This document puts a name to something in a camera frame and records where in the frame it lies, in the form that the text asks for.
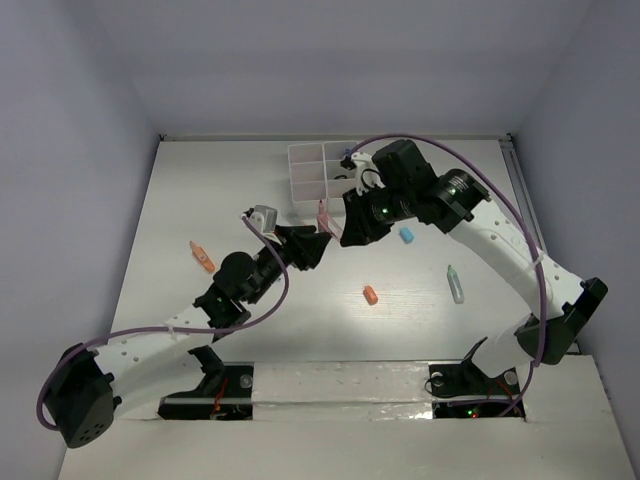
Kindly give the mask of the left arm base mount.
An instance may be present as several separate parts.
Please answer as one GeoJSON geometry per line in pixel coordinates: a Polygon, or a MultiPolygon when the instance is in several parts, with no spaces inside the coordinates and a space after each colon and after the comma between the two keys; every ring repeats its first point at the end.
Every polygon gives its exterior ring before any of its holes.
{"type": "Polygon", "coordinates": [[[164,397],[157,410],[163,420],[245,421],[253,418],[253,363],[225,364],[210,346],[189,351],[202,373],[190,390],[164,397]]]}

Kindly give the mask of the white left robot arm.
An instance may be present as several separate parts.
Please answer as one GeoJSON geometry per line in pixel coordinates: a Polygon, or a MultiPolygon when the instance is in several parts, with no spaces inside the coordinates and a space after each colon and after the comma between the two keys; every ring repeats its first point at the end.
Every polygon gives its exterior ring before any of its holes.
{"type": "Polygon", "coordinates": [[[184,354],[194,357],[186,381],[194,394],[216,396],[224,366],[212,343],[254,326],[247,305],[257,303],[287,269],[318,266],[331,236],[313,226],[277,226],[260,236],[262,249],[228,254],[211,286],[165,323],[113,332],[68,348],[37,399],[40,423],[58,432],[70,449],[104,434],[119,415],[162,394],[163,370],[184,354]]]}

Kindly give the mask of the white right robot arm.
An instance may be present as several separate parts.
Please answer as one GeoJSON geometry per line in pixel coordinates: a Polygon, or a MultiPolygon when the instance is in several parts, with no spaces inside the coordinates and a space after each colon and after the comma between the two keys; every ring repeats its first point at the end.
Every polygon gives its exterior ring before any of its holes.
{"type": "Polygon", "coordinates": [[[504,214],[509,204],[488,180],[462,169],[437,174],[413,139],[372,155],[355,146],[341,165],[356,174],[342,196],[342,246],[369,245],[397,222],[416,219],[474,252],[530,308],[526,319],[467,354],[460,379],[470,391],[486,390],[512,367],[558,364],[608,293],[601,279],[582,279],[542,251],[521,217],[504,214]]]}

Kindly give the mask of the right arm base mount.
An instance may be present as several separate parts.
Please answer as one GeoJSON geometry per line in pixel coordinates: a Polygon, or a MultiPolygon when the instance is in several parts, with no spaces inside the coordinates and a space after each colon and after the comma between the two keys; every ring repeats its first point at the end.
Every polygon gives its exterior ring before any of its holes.
{"type": "Polygon", "coordinates": [[[429,366],[423,388],[433,399],[436,419],[526,418],[523,401],[514,404],[521,393],[516,369],[491,378],[472,363],[474,354],[486,340],[484,337],[478,341],[457,363],[429,366]]]}

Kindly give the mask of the pink highlighter pen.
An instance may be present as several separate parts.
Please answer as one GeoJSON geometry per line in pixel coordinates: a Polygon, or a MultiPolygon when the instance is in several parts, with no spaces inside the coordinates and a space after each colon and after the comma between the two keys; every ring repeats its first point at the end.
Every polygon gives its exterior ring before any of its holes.
{"type": "Polygon", "coordinates": [[[328,233],[334,240],[340,241],[343,230],[339,223],[329,214],[329,211],[323,200],[320,200],[318,202],[316,223],[317,228],[320,232],[328,233]]]}

